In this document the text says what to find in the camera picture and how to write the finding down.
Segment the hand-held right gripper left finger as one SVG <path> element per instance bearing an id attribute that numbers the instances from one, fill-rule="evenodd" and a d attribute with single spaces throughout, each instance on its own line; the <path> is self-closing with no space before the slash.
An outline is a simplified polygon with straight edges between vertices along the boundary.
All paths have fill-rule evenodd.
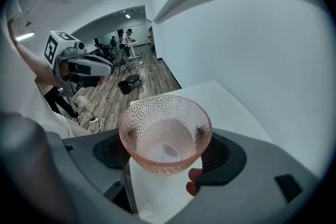
<path id="1" fill-rule="evenodd" d="M 63 140 L 75 165 L 108 201 L 132 215 L 138 214 L 130 173 L 130 154 L 119 130 Z"/>

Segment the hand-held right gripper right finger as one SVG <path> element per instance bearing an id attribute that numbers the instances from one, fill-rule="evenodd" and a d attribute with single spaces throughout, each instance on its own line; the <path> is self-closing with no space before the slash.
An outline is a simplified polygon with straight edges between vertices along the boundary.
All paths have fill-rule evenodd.
<path id="1" fill-rule="evenodd" d="M 289 223 L 318 184 L 276 145 L 220 129 L 201 158 L 198 193 L 171 223 Z"/>

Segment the person's right hand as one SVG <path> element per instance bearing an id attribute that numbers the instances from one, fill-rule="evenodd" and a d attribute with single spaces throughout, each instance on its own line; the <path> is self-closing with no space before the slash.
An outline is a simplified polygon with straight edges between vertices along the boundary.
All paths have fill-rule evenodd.
<path id="1" fill-rule="evenodd" d="M 188 173 L 189 181 L 186 184 L 186 191 L 193 197 L 198 193 L 197 180 L 202 175 L 201 168 L 192 168 Z"/>

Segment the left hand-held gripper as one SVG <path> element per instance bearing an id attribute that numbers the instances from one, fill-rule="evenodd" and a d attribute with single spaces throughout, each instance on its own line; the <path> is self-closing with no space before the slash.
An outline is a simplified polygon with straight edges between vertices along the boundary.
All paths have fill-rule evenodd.
<path id="1" fill-rule="evenodd" d="M 56 81 L 61 84 L 61 96 L 72 97 L 81 88 L 91 87 L 90 77 L 106 77 L 114 72 L 114 66 L 99 56 L 85 56 L 87 49 L 82 41 L 64 31 L 51 31 L 46 42 L 44 59 L 52 69 Z M 69 74 L 61 75 L 61 64 L 66 62 Z"/>

